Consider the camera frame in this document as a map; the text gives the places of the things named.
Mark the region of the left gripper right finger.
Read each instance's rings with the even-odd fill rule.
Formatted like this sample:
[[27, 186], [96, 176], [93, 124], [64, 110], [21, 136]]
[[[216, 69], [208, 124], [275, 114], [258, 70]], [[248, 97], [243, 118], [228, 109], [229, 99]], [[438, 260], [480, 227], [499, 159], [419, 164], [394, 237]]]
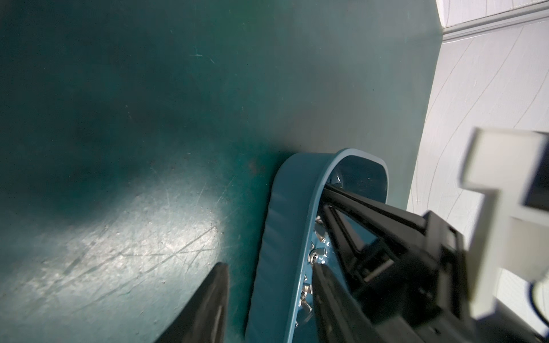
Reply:
[[313, 310], [320, 342], [376, 342], [377, 332], [325, 264], [313, 265]]

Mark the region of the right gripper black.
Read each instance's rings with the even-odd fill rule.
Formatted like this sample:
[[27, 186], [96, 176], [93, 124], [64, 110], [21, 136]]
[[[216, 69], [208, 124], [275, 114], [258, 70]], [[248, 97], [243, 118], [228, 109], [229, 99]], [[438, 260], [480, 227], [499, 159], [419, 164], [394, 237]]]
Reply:
[[434, 212], [421, 217], [331, 185], [323, 201], [342, 273], [364, 279], [356, 294], [381, 342], [479, 342], [462, 234]]

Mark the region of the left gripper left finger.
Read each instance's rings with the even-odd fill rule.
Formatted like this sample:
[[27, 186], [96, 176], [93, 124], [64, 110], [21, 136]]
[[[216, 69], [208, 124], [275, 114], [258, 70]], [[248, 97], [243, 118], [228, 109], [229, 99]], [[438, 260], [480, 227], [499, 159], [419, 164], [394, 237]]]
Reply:
[[224, 341], [230, 289], [229, 266], [218, 262], [157, 342]]

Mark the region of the teal plastic storage box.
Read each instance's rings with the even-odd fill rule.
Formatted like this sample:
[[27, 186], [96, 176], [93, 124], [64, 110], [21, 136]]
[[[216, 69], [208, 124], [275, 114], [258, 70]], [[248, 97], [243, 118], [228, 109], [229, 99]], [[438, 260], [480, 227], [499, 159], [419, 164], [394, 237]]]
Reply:
[[337, 153], [297, 153], [286, 159], [272, 184], [254, 279], [246, 342], [318, 342], [315, 313], [296, 326], [297, 302], [304, 283], [313, 286], [311, 244], [325, 245], [325, 263], [342, 281], [327, 232], [317, 222], [326, 184], [381, 203], [389, 186], [386, 163], [358, 149]]

